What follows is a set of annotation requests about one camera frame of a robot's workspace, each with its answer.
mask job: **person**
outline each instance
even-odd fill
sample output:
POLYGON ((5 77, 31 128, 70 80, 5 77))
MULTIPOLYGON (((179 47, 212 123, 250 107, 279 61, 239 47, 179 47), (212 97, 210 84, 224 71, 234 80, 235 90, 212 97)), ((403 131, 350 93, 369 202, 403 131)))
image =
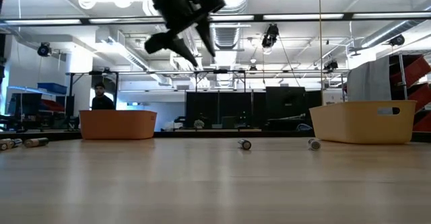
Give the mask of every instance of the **person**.
POLYGON ((92 110, 115 110, 114 102, 105 95, 105 85, 100 82, 94 86, 96 97, 92 101, 92 110))

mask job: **ceiling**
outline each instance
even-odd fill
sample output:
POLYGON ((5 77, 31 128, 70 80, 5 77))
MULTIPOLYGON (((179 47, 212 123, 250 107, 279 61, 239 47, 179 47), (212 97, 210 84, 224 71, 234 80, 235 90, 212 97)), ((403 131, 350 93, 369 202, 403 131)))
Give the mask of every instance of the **ceiling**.
MULTIPOLYGON (((359 12, 359 11, 414 11, 415 7, 426 0, 321 0, 322 12, 359 12)), ((319 0, 248 0, 246 13, 318 13, 319 0)), ((91 9, 82 9, 78 0, 5 0, 1 11, 2 18, 26 18, 26 17, 118 17, 118 16, 145 16, 143 3, 134 1, 127 8, 119 8, 113 2, 101 2, 91 9)), ((260 45, 263 32, 268 27, 267 23, 246 24, 240 33, 241 41, 234 69, 248 69, 251 59, 256 60, 258 69, 314 69, 313 63, 320 64, 321 55, 326 55, 336 47, 345 48, 346 41, 353 38, 361 40, 373 32, 385 27, 390 21, 360 21, 360 22, 282 22, 278 23, 279 36, 282 43, 276 42, 271 54, 263 54, 260 45)), ((159 32, 155 26, 105 26, 111 35, 121 31, 128 45, 138 56, 147 61, 153 70, 174 70, 170 64, 170 51, 162 50, 154 54, 148 54, 139 45, 137 40, 145 41, 149 35, 159 32)), ((430 46, 415 42, 418 38, 429 34, 430 22, 427 21, 418 27, 403 33, 406 37, 406 48, 409 50, 428 50, 430 46)), ((77 38, 85 37, 86 30, 80 27, 70 28, 26 28, 30 34, 70 34, 77 38)), ((196 33, 195 43, 202 54, 204 67, 214 67, 213 59, 207 53, 205 47, 196 33)), ((98 48, 100 41, 89 42, 94 48, 98 48)), ((392 50, 390 46, 378 46, 378 51, 392 50)), ((117 67, 130 65, 128 60, 115 52, 101 52, 109 57, 117 67)), ((345 50, 339 50, 332 54, 340 68, 345 68, 347 56, 345 50)), ((97 58, 97 65, 103 65, 104 60, 97 58)), ((151 77, 135 77, 133 80, 152 80, 151 77)))

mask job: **table surface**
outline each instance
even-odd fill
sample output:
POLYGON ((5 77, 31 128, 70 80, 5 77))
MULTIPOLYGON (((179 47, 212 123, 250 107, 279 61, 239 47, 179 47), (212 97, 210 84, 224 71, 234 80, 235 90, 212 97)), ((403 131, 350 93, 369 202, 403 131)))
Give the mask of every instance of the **table surface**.
POLYGON ((430 223, 431 145, 61 141, 0 152, 1 223, 430 223))

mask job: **orange basket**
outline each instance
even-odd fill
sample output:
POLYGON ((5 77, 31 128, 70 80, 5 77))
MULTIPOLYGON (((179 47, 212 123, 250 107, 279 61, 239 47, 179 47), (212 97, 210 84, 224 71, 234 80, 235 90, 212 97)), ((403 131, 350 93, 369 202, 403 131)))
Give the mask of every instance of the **orange basket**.
POLYGON ((147 110, 81 110, 83 139, 148 139, 157 113, 147 110))
POLYGON ((316 138, 357 144, 402 144, 411 140, 416 101, 344 102, 310 109, 316 138), (398 114, 379 114, 398 108, 398 114))

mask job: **beige basket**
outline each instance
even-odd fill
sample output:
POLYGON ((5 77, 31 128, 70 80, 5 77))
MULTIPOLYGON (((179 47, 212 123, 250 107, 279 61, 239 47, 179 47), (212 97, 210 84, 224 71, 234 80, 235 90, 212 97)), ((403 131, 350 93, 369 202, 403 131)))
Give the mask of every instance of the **beige basket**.
POLYGON ((402 144, 411 140, 416 101, 344 102, 311 108, 316 138, 357 144, 402 144), (399 108, 398 114, 379 114, 399 108))

